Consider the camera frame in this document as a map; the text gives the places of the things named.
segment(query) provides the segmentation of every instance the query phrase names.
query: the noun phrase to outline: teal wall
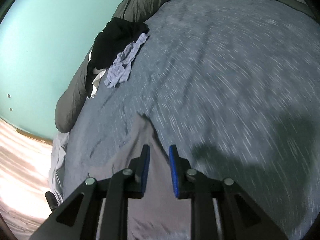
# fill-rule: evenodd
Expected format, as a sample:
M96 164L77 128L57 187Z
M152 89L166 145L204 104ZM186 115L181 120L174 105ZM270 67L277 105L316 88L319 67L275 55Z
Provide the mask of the teal wall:
M0 117L53 138L56 103L121 1L16 0L0 24Z

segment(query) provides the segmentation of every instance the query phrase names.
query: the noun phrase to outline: gray duvet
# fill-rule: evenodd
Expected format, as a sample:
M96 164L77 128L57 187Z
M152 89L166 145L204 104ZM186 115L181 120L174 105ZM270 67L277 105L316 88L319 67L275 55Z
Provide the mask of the gray duvet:
M289 239L320 211L320 27L274 0L171 0L129 80L102 78L70 132L64 198L126 142L136 112L164 149L234 178Z

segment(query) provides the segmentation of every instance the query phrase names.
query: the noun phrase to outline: black metal bracket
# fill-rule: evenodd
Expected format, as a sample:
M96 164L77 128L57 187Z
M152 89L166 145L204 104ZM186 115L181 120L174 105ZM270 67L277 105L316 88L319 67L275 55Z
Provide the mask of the black metal bracket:
M233 179L207 178L179 157L175 145L169 147L169 160L175 196L191 199L191 240L288 239ZM215 214L219 214L222 235L218 234Z
M287 240L233 179L209 179L180 158L175 145L169 147L169 160L175 196L191 199L191 240ZM149 161L150 147L144 145L127 169L110 179L87 178L59 207L46 193L52 214L30 240L94 240L98 220L100 240L126 240L128 199L143 197Z
M142 198L146 189L150 147L110 179L87 178L30 237L30 240L94 240L102 201L99 239L127 239L128 198Z

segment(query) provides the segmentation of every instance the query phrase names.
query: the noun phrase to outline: black object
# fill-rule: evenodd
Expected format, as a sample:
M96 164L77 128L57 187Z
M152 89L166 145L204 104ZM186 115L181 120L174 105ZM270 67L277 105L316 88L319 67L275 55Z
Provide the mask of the black object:
M145 23L129 22L121 18L112 18L107 23L103 31L94 39L85 80L87 97L91 97L92 81L97 76L92 70L111 67L118 53L124 51L131 42L136 42L141 33L148 33L148 31Z
M47 191L46 193L44 193L44 196L45 196L47 203L51 209L51 212L55 211L58 207L58 202L57 202L55 195L53 193L51 193L51 191Z
M99 239L126 240L128 198L143 197L149 161L150 148L144 145L128 169L98 182L87 178L30 240L94 240L103 198ZM169 161L175 196L191 199L191 240L288 239L233 179L207 178L179 157L175 145L169 147Z
M103 198L106 198L100 239L127 239L128 198L142 198L150 161L144 145L129 168L110 179L87 178L39 227L30 240L94 240Z
M1 240L18 240L0 214L0 239Z
M179 199L191 199L191 240L287 240L285 234L231 178L209 179L169 147L173 190ZM214 209L213 198L218 210ZM217 230L216 216L221 230Z
M320 239L320 214L316 217L309 231L302 240L319 240Z

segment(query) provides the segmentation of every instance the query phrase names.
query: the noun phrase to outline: bed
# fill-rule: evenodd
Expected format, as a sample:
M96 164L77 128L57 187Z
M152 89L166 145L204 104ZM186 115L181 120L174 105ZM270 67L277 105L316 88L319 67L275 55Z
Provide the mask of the bed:
M87 99L69 134L63 197L126 143L136 113L164 149L234 178L290 240L320 211L320 28L275 0L171 0L131 76Z

